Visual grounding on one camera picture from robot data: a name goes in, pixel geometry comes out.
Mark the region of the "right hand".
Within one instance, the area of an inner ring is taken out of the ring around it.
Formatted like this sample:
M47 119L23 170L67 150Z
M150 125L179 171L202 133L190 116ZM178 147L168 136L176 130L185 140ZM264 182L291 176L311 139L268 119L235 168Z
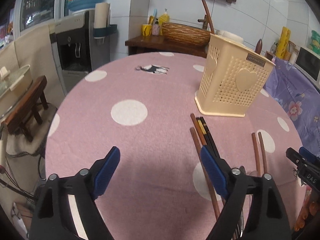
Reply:
M307 224L307 219L314 217L319 211L319 194L310 186L306 187L306 193L301 211L293 227L294 232L303 229Z

